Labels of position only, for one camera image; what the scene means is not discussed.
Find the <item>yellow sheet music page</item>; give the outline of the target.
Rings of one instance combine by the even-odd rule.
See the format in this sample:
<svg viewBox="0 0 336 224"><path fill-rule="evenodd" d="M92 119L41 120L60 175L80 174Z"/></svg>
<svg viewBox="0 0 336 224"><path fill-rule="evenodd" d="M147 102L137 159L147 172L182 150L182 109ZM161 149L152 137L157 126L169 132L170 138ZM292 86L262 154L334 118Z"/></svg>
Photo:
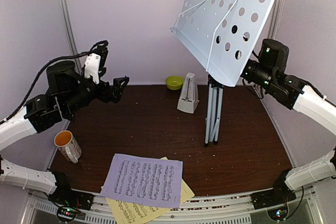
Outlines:
<svg viewBox="0 0 336 224"><path fill-rule="evenodd" d="M182 179L181 203L184 203L194 197L194 193ZM105 197L112 214L117 223L147 223L155 218L177 208L162 208L153 206L144 206L131 202L113 200Z"/></svg>

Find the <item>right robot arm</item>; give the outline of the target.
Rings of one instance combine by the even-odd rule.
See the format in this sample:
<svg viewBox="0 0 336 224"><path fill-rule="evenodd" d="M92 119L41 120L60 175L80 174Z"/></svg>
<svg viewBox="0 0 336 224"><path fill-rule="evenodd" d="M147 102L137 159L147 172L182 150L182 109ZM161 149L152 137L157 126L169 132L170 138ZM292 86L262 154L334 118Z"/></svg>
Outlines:
<svg viewBox="0 0 336 224"><path fill-rule="evenodd" d="M309 81L285 74L288 56L286 45L264 39L257 60L248 60L241 77L260 86L262 95L272 96L286 108L304 114L335 133L335 104ZM295 190L326 178L335 178L335 150L303 166L283 171L272 189L251 195L254 208L295 200Z"/></svg>

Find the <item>purple sheet music page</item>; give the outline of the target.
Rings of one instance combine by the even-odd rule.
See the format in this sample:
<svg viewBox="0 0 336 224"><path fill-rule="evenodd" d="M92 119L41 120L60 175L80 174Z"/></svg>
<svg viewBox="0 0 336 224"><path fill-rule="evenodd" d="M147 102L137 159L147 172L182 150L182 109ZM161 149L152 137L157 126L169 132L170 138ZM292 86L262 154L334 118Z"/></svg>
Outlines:
<svg viewBox="0 0 336 224"><path fill-rule="evenodd" d="M126 154L113 156L101 196L144 206L177 208L183 162Z"/></svg>

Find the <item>white perforated music stand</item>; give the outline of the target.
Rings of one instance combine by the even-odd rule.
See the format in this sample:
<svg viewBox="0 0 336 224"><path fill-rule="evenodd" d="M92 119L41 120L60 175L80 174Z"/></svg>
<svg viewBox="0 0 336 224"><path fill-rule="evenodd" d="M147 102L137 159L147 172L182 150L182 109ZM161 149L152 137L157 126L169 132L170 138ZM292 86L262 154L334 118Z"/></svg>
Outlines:
<svg viewBox="0 0 336 224"><path fill-rule="evenodd" d="M234 87L275 0L184 0L172 34L208 73L205 144L218 141L225 87Z"/></svg>

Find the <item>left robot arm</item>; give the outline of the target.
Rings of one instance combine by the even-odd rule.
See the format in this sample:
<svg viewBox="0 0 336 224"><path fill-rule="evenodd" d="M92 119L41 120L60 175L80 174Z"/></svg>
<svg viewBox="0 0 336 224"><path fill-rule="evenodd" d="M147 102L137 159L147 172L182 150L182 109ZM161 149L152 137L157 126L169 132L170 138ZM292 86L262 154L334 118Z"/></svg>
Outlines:
<svg viewBox="0 0 336 224"><path fill-rule="evenodd" d="M83 74L78 74L71 60L48 66L47 92L24 102L14 116L1 123L1 149L39 134L62 120L73 121L75 113L95 99L103 103L119 102L129 77L115 78L113 84L109 84L100 79L105 72L102 65L96 65L94 72L86 65ZM90 210L94 198L91 193L73 190L62 172L42 172L4 158L1 158L1 183L40 191L51 202L75 209Z"/></svg>

